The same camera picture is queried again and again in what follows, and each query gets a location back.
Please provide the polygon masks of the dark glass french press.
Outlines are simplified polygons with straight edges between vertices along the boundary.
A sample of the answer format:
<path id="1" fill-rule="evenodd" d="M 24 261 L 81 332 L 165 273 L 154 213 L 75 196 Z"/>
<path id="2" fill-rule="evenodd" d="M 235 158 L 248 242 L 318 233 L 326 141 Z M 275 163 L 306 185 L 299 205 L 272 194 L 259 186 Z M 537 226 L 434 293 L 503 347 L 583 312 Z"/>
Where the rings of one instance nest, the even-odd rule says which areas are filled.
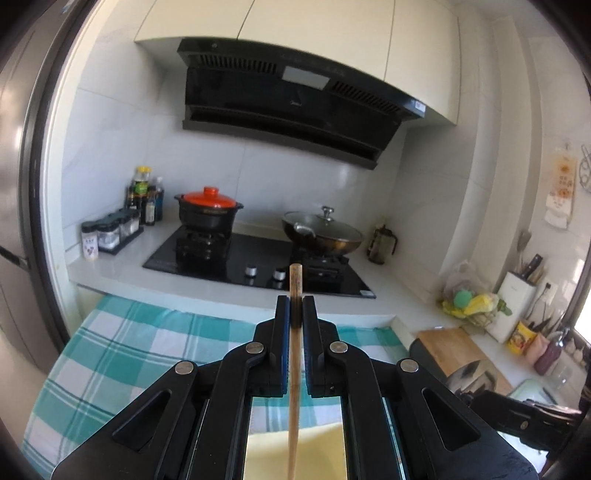
<path id="1" fill-rule="evenodd" d="M 372 263 L 384 265 L 394 255 L 397 246 L 398 237 L 390 228 L 382 225 L 374 231 L 367 257 Z"/>

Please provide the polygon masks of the light green tray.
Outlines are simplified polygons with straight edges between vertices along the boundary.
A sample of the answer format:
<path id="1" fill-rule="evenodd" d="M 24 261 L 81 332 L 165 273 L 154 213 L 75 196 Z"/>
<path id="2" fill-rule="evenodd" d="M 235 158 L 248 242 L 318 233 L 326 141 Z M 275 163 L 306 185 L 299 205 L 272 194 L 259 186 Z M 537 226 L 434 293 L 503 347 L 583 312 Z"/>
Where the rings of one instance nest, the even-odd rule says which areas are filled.
<path id="1" fill-rule="evenodd" d="M 550 405 L 541 395 L 541 389 L 546 387 L 557 399 L 560 404 L 560 399 L 549 386 L 536 379 L 526 379 L 522 381 L 510 394 L 509 397 L 518 401 L 532 400 L 538 403 Z"/>

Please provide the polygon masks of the sauce bottles group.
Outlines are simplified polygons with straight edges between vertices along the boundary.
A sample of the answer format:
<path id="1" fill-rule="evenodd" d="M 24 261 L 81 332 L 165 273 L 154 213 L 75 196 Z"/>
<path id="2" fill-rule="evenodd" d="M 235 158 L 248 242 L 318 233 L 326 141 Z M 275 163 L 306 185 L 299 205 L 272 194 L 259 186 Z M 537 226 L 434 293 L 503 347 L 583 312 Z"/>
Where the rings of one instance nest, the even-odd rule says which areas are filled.
<path id="1" fill-rule="evenodd" d="M 139 224 L 153 226 L 163 218 L 163 178 L 152 177 L 152 168 L 138 166 L 126 189 L 124 208 L 139 214 Z"/>

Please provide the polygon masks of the wooden chopstick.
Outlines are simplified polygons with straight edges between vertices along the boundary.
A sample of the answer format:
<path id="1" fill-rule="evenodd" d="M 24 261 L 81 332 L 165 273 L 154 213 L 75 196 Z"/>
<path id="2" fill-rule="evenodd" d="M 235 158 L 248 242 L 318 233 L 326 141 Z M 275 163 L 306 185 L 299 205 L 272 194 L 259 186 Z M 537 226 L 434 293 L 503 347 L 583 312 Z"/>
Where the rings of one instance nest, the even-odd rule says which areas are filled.
<path id="1" fill-rule="evenodd" d="M 288 440 L 287 479 L 297 470 L 298 425 L 301 409 L 301 355 L 303 354 L 303 266 L 290 265 L 290 360 L 288 360 Z"/>

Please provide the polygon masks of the grey double-door refrigerator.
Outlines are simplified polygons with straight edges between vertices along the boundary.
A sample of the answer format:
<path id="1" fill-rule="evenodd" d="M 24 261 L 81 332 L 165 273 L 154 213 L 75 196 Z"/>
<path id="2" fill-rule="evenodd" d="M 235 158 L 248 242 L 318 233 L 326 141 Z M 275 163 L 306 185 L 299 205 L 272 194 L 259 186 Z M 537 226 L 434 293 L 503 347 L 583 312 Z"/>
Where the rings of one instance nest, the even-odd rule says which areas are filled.
<path id="1" fill-rule="evenodd" d="M 1 68 L 1 330 L 40 371 L 57 360 L 58 341 L 43 304 L 31 232 L 30 141 L 42 96 L 42 69 L 67 19 L 65 1 L 43 1 Z"/>

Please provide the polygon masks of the teal white plaid tablecloth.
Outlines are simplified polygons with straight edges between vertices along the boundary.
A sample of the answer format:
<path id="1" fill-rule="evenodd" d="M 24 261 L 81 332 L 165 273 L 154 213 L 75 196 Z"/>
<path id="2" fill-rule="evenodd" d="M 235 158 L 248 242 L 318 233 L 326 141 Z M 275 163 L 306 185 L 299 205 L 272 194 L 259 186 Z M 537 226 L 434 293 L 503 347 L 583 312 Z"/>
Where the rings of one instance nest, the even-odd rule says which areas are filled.
<path id="1" fill-rule="evenodd" d="M 29 417 L 21 451 L 43 479 L 174 364 L 221 360 L 253 338 L 251 323 L 164 309 L 105 296 L 66 344 L 44 382 Z M 370 358 L 398 363 L 408 350 L 390 327 L 338 326 L 342 341 Z M 263 449 L 286 457 L 287 397 L 253 400 L 249 457 Z M 320 447 L 335 440 L 342 422 L 338 398 L 301 393 L 301 440 Z"/>

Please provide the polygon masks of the black clay pot red lid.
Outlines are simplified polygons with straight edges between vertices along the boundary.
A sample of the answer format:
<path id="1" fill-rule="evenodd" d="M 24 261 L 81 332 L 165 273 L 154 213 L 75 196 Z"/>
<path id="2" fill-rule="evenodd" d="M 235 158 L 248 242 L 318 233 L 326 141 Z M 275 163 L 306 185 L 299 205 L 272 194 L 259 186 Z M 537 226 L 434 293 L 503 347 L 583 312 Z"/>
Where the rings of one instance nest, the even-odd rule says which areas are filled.
<path id="1" fill-rule="evenodd" d="M 216 187 L 206 186 L 201 191 L 177 194 L 178 216 L 181 225 L 199 234 L 231 235 L 235 216 L 242 203 L 222 195 Z"/>

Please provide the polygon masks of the black mat under board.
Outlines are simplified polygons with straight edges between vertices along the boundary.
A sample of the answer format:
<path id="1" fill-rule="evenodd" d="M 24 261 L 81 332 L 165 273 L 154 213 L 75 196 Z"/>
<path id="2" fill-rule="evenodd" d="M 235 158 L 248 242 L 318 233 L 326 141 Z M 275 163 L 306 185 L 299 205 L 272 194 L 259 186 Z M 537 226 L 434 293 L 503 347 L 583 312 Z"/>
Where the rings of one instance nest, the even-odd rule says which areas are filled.
<path id="1" fill-rule="evenodd" d="M 461 395 L 462 388 L 459 385 L 460 373 L 464 367 L 455 369 L 452 373 L 445 373 L 439 366 L 435 357 L 428 351 L 420 339 L 415 339 L 409 349 L 409 355 L 431 373 L 437 380 L 443 383 L 456 395 Z"/>

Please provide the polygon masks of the white knife block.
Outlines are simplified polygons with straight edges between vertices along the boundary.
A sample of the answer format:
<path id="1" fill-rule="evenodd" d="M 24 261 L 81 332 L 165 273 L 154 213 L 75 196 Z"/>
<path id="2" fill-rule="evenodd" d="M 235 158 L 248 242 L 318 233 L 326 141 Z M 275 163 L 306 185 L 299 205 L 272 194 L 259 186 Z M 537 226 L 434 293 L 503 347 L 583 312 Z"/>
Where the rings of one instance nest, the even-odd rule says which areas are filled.
<path id="1" fill-rule="evenodd" d="M 513 272 L 508 272 L 499 287 L 497 295 L 505 302 L 505 307 L 511 311 L 509 315 L 499 312 L 495 320 L 486 327 L 489 335 L 497 342 L 505 343 L 517 323 L 531 306 L 537 287 L 523 280 Z"/>

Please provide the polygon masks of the wooden cutting board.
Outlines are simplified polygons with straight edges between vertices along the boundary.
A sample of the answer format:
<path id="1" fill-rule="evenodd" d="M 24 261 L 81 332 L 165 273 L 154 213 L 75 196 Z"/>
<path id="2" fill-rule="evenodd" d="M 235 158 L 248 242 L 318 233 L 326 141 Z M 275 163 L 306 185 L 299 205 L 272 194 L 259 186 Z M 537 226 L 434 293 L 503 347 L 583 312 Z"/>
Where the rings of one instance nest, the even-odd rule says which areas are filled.
<path id="1" fill-rule="evenodd" d="M 461 328 L 440 328 L 420 331 L 416 339 L 426 348 L 445 377 L 474 361 L 484 361 L 484 366 L 496 375 L 497 393 L 508 395 L 513 387 L 491 359 Z"/>

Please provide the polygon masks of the purple soap bottle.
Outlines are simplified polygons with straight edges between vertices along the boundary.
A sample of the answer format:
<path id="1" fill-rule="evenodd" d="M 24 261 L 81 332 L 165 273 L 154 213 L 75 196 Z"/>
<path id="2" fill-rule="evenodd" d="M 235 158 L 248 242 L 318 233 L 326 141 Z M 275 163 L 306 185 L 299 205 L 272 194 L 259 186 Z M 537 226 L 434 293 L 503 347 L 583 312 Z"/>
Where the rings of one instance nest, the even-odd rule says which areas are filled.
<path id="1" fill-rule="evenodd" d="M 534 364 L 534 369 L 539 375 L 544 376 L 558 360 L 564 347 L 564 339 L 568 333 L 569 328 L 566 327 L 549 335 L 549 343 L 545 352 Z"/>

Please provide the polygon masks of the yellow snack packet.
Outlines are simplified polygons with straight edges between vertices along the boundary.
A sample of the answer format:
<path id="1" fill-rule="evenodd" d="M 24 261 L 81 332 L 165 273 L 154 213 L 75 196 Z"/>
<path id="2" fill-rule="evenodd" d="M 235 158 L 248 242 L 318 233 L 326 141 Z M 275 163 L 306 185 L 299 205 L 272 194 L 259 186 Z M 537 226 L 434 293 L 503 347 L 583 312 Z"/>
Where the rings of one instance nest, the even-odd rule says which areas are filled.
<path id="1" fill-rule="evenodd" d="M 523 355 L 536 337 L 535 331 L 519 321 L 507 341 L 507 348 L 515 355 Z"/>

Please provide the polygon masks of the wall calendar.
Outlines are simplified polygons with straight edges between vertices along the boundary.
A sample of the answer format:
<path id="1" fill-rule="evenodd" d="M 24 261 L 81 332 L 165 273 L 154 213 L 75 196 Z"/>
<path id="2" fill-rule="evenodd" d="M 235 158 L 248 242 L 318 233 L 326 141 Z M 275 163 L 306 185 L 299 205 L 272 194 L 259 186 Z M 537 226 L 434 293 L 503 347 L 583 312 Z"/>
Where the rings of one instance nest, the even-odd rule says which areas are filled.
<path id="1" fill-rule="evenodd" d="M 544 219 L 554 228 L 567 230 L 573 213 L 577 170 L 577 159 L 569 143 L 555 150 L 551 167 Z"/>

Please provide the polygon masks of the white spice jar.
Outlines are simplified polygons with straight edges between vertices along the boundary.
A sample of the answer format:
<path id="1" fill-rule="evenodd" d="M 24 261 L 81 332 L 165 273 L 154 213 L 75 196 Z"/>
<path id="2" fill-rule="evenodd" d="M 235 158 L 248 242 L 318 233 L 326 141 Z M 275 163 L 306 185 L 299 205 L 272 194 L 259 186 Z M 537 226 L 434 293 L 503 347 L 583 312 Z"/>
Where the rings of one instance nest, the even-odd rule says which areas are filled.
<path id="1" fill-rule="evenodd" d="M 93 261 L 99 256 L 98 230 L 92 221 L 81 224 L 81 247 L 85 260 Z"/>

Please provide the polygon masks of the wok with glass lid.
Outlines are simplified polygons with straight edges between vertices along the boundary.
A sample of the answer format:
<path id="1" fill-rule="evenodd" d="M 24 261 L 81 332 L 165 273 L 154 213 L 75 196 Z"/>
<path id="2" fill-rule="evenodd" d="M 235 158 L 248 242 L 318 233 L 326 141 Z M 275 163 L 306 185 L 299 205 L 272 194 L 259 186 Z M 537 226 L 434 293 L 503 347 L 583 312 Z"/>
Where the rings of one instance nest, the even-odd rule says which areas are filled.
<path id="1" fill-rule="evenodd" d="M 287 238 L 311 257 L 332 257 L 352 253 L 363 242 L 363 233 L 332 218 L 335 209 L 322 206 L 322 214 L 288 211 L 281 223 Z"/>

